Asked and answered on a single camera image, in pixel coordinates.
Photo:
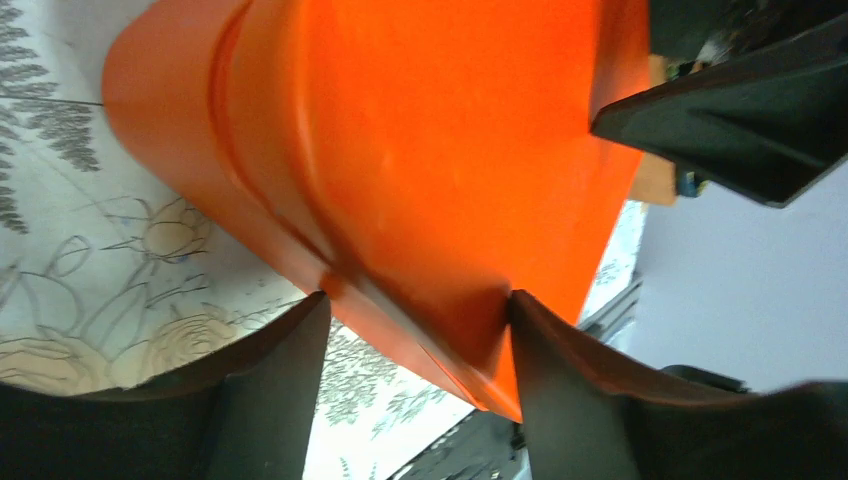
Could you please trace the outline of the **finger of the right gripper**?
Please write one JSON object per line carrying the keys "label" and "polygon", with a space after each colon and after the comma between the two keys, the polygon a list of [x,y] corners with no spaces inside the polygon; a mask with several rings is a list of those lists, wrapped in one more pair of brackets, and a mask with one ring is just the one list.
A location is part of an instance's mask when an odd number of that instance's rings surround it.
{"label": "finger of the right gripper", "polygon": [[847,161],[847,16],[611,103],[590,131],[783,208]]}

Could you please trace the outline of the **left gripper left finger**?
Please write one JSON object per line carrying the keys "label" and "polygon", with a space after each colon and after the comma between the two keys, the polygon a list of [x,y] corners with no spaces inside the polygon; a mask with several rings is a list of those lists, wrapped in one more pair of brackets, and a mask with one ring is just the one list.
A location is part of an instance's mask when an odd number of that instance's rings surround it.
{"label": "left gripper left finger", "polygon": [[261,329],[137,387],[1,390],[5,479],[298,479],[331,323],[315,292]]}

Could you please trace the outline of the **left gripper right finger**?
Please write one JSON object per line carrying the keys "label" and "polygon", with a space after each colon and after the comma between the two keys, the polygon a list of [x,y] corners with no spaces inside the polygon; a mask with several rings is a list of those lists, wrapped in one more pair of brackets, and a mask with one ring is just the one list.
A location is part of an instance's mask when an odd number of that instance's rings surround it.
{"label": "left gripper right finger", "polygon": [[536,479],[843,479],[847,386],[765,393],[650,368],[514,291],[508,318]]}

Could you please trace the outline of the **orange chocolate box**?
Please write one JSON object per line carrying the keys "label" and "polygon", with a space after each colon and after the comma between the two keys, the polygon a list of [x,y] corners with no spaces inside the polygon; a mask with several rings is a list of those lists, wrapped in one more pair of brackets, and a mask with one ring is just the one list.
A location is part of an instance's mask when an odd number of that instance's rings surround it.
{"label": "orange chocolate box", "polygon": [[349,278],[349,266],[313,219],[291,153],[290,118],[260,74],[236,57],[270,51],[259,1],[157,1],[111,45],[102,95],[112,131],[138,161],[301,290],[325,292],[333,314],[399,365],[473,406],[521,420],[507,343],[495,369],[464,366],[382,307]]}

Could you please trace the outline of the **orange box lid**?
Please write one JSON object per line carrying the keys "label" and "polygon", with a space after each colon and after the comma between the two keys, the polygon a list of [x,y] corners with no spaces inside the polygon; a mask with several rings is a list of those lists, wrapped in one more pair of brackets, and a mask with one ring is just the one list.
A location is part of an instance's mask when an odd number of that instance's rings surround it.
{"label": "orange box lid", "polygon": [[253,1],[230,171],[418,336],[517,396],[503,306],[582,309],[640,155],[590,124],[649,84],[645,1]]}

